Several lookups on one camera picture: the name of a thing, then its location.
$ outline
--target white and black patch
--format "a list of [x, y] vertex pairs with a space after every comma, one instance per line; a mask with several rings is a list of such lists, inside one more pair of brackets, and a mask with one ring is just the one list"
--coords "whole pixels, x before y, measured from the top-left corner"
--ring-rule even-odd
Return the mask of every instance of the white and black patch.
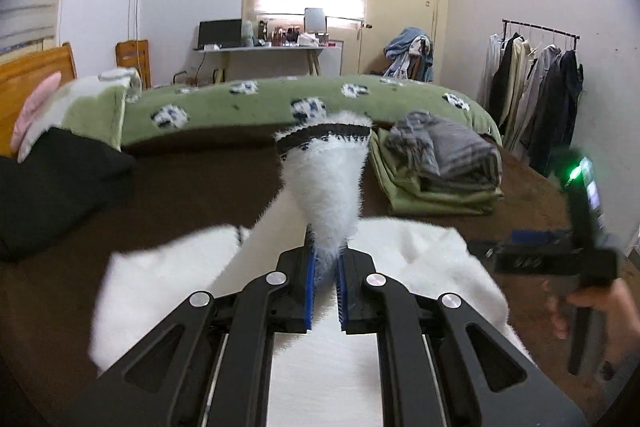
[[314, 118], [326, 117], [326, 106], [319, 98], [297, 98], [291, 100], [291, 113], [299, 122], [306, 122]]
[[383, 84], [388, 84], [389, 86], [404, 86], [402, 82], [389, 76], [383, 76], [382, 78], [380, 78], [380, 82], [382, 82]]
[[357, 98], [361, 94], [369, 94], [369, 87], [358, 84], [343, 84], [342, 94], [347, 98]]
[[458, 109], [462, 109], [465, 111], [469, 111], [471, 110], [470, 105], [468, 105], [468, 103], [466, 103], [464, 100], [462, 100], [462, 98], [460, 98], [459, 96], [455, 95], [455, 94], [451, 94], [450, 92], [446, 92], [445, 94], [442, 95], [442, 97], [449, 102], [453, 107], [457, 107]]
[[240, 84], [229, 87], [231, 94], [256, 94], [258, 91], [258, 83], [254, 80], [240, 82]]
[[177, 105], [165, 105], [151, 116], [151, 120], [160, 129], [168, 127], [182, 129], [189, 122], [189, 115]]

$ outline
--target table leg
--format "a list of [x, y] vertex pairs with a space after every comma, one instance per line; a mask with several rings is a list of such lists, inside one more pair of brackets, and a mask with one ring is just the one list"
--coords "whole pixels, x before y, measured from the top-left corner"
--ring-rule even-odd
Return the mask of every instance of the table leg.
[[320, 61], [318, 60], [318, 54], [319, 53], [318, 53], [317, 50], [313, 51], [312, 53], [313, 53], [313, 56], [314, 56], [314, 65], [316, 67], [316, 75], [320, 76], [321, 75], [321, 73], [320, 73]]
[[313, 51], [306, 51], [306, 63], [309, 65], [309, 74], [314, 76], [314, 59], [313, 59]]
[[225, 81], [225, 71], [229, 67], [229, 58], [231, 53], [223, 53], [222, 57], [220, 57], [220, 65], [218, 70], [216, 71], [216, 79], [214, 81], [215, 84], [222, 84]]

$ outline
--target hanging clothes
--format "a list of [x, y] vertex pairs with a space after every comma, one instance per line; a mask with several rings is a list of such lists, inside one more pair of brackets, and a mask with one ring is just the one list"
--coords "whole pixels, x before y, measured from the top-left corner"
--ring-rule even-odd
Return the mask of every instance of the hanging clothes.
[[502, 111], [504, 110], [504, 103], [509, 86], [509, 74], [511, 71], [511, 60], [513, 58], [513, 41], [519, 37], [520, 36], [516, 33], [507, 42], [507, 45], [504, 48], [504, 54], [502, 55], [502, 60], [500, 61], [500, 66], [495, 72], [491, 83], [489, 102], [486, 110], [498, 126], [500, 125], [500, 119], [502, 117]]
[[505, 141], [511, 139], [515, 127], [516, 113], [518, 104], [525, 89], [527, 77], [536, 60], [536, 51], [532, 49], [529, 41], [516, 39], [514, 41], [514, 54], [517, 62], [512, 62], [511, 67], [514, 68], [513, 88], [511, 89], [511, 103], [507, 110], [507, 117], [503, 124], [503, 136]]
[[552, 148], [571, 145], [583, 83], [584, 70], [578, 67], [575, 51], [565, 52], [549, 68], [529, 145], [529, 165], [543, 176], [550, 173]]
[[[513, 133], [511, 134], [510, 139], [504, 143], [504, 146], [511, 152], [515, 150], [516, 145], [524, 137], [525, 133], [527, 133], [530, 138], [530, 124], [536, 111], [540, 89], [551, 64], [553, 64], [554, 60], [556, 60], [561, 52], [560, 48], [553, 44], [542, 50], [533, 73], [526, 82], [520, 102], [518, 103]], [[526, 140], [526, 145], [529, 145], [529, 139]]]
[[502, 52], [502, 36], [491, 35], [489, 37], [489, 47], [486, 51], [486, 59], [484, 61], [484, 71], [482, 72], [482, 79], [480, 80], [480, 88], [476, 95], [476, 102], [478, 102], [485, 109], [489, 105], [489, 95], [491, 93], [491, 85], [494, 79], [494, 74], [500, 67], [500, 56]]
[[405, 28], [385, 48], [386, 58], [394, 63], [384, 76], [408, 78], [409, 69], [417, 62], [415, 80], [433, 82], [433, 41], [420, 28]]

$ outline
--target human hand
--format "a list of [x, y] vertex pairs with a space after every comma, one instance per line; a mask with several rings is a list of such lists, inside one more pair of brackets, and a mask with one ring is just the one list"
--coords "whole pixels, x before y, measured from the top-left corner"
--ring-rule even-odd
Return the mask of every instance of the human hand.
[[640, 313], [629, 287], [617, 279], [608, 288], [583, 288], [569, 294], [566, 299], [549, 297], [554, 333], [559, 339], [569, 336], [569, 324], [560, 310], [565, 304], [578, 308], [594, 308], [607, 315], [606, 360], [614, 367], [625, 357], [640, 349]]

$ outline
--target clothes rack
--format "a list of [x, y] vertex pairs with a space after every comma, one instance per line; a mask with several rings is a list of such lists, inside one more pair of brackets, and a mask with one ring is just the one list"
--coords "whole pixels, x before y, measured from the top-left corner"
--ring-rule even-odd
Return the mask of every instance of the clothes rack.
[[517, 25], [517, 26], [526, 26], [527, 28], [536, 28], [545, 32], [551, 32], [551, 33], [555, 33], [558, 35], [566, 35], [567, 37], [571, 37], [574, 40], [574, 51], [576, 50], [576, 48], [578, 47], [578, 41], [580, 40], [580, 35], [574, 35], [572, 33], [567, 33], [567, 32], [561, 32], [560, 30], [555, 30], [553, 28], [547, 28], [546, 26], [539, 26], [537, 24], [529, 24], [526, 22], [518, 22], [518, 21], [510, 21], [508, 19], [502, 19], [502, 24], [504, 24], [504, 32], [502, 34], [502, 42], [506, 41], [507, 39], [507, 26], [509, 24], [511, 25]]

